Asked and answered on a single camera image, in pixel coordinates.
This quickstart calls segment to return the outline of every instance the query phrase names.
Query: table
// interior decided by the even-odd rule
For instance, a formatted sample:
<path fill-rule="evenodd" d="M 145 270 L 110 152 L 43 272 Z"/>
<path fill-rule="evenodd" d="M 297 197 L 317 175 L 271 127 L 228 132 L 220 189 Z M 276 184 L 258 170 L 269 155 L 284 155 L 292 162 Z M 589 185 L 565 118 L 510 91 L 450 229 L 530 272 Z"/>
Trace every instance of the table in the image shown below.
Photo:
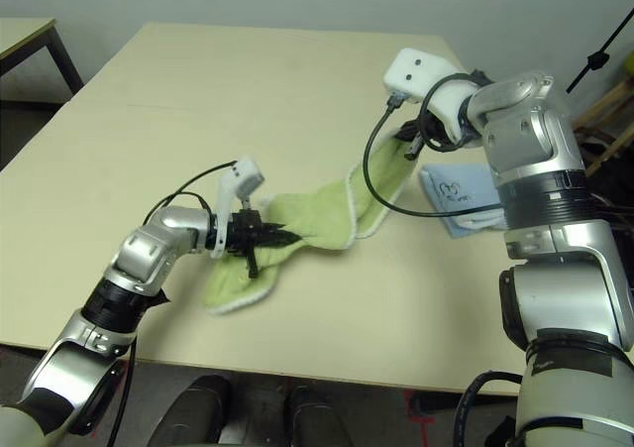
<path fill-rule="evenodd" d="M 439 37 L 144 26 L 0 173 L 0 342 L 47 347 L 147 209 L 205 168 L 249 154 L 266 177 L 255 199 L 343 177 L 404 47 L 458 62 Z M 414 113 L 404 106 L 390 124 Z M 195 190 L 211 203 L 217 182 Z M 430 209 L 414 177 L 399 203 Z M 141 324 L 139 356 L 463 390 L 488 369 L 523 371 L 499 308 L 509 265 L 501 233 L 452 240 L 439 220 L 390 214 L 345 253 L 296 254 L 266 300 L 212 317 L 200 298 L 213 263 L 187 256 L 164 287 L 172 302 Z"/>
<path fill-rule="evenodd" d="M 0 18 L 0 75 L 46 47 L 72 93 L 83 86 L 53 18 Z"/>

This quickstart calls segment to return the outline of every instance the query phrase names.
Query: light blue napkin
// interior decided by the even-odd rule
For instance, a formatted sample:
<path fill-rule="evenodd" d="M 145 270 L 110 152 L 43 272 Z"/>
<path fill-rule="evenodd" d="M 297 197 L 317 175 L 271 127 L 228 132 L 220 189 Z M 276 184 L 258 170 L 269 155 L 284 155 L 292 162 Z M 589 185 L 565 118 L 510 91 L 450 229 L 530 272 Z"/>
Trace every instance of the light blue napkin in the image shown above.
<path fill-rule="evenodd" d="M 489 166 L 484 163 L 425 165 L 419 176 L 438 211 L 499 204 Z M 468 236 L 483 228 L 506 229 L 501 208 L 442 219 L 453 238 Z"/>

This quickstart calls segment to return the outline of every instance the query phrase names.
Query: robotic arm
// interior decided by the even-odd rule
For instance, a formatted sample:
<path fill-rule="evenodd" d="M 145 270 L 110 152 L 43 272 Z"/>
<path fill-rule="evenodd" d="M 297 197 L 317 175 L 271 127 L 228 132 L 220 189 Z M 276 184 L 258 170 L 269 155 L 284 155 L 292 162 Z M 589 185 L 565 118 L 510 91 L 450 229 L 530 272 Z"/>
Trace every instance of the robotic arm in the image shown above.
<path fill-rule="evenodd" d="M 403 50 L 384 77 L 419 101 L 458 72 Z M 448 81 L 429 103 L 454 144 L 482 145 L 504 208 L 504 330 L 526 352 L 512 446 L 631 446 L 632 293 L 609 224 L 594 214 L 563 94 L 541 72 L 480 89 Z"/>
<path fill-rule="evenodd" d="M 631 446 L 632 294 L 609 225 L 594 214 L 564 100 L 540 72 L 483 88 L 459 80 L 437 87 L 457 71 L 441 57 L 403 50 L 384 81 L 414 102 L 437 88 L 429 108 L 444 138 L 484 146 L 509 226 L 508 255 L 526 261 L 499 281 L 504 330 L 527 361 L 509 445 Z M 249 208 L 262 180 L 242 160 L 223 178 L 215 216 L 168 206 L 124 241 L 23 398 L 0 407 L 0 447 L 53 445 L 65 432 L 92 430 L 123 374 L 119 357 L 145 311 L 166 301 L 160 287 L 180 256 L 236 252 L 256 277 L 254 246 L 297 240 Z M 243 209 L 231 218 L 234 196 Z"/>
<path fill-rule="evenodd" d="M 86 434 L 97 424 L 124 374 L 124 355 L 146 310 L 167 301 L 161 286 L 185 254 L 225 251 L 245 256 L 258 276 L 255 246 L 298 240 L 250 209 L 250 194 L 264 181 L 242 159 L 222 178 L 216 214 L 166 206 L 121 245 L 81 309 L 74 311 L 32 372 L 22 399 L 0 407 L 0 447 L 54 445 L 66 432 Z M 243 209 L 231 214 L 238 197 Z"/>

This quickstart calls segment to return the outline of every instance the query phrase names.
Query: person's foot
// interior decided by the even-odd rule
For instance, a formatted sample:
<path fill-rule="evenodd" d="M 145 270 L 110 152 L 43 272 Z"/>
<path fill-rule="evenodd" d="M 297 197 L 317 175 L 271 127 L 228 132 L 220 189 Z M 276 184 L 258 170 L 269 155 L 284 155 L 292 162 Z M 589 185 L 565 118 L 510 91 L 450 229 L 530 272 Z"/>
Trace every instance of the person's foot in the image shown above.
<path fill-rule="evenodd" d="M 148 447 L 217 443 L 227 422 L 231 385 L 203 376 L 183 391 L 158 423 Z"/>
<path fill-rule="evenodd" d="M 284 428 L 293 447 L 352 447 L 343 422 L 316 391 L 300 386 L 284 402 Z"/>

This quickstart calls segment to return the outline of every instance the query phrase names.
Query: floor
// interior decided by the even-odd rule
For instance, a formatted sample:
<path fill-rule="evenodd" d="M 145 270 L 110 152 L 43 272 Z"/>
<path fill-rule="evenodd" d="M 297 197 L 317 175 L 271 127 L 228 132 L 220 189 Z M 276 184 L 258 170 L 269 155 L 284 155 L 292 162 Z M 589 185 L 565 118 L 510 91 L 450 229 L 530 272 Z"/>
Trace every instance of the floor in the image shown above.
<path fill-rule="evenodd" d="M 25 110 L 0 111 L 0 169 L 46 125 L 51 112 Z M 37 357 L 16 353 L 0 346 L 0 404 L 19 399 L 25 379 Z M 178 394 L 196 378 L 214 372 L 199 368 L 139 363 L 135 371 L 128 409 L 117 445 L 146 445 L 162 414 Z M 453 412 L 439 410 L 420 419 L 409 415 L 406 396 L 401 389 L 290 380 L 256 374 L 215 372 L 227 377 L 234 387 L 234 408 L 221 442 L 277 447 L 284 445 L 281 407 L 293 385 L 313 386 L 328 398 L 342 416 L 355 445 L 379 447 L 439 447 L 451 445 Z M 104 446 L 118 405 L 111 403 L 96 431 L 86 437 L 66 437 L 62 447 Z M 505 415 L 514 415 L 515 402 L 476 406 L 470 415 L 468 445 L 481 446 Z"/>
<path fill-rule="evenodd" d="M 53 111 L 0 108 L 0 170 L 54 115 Z"/>

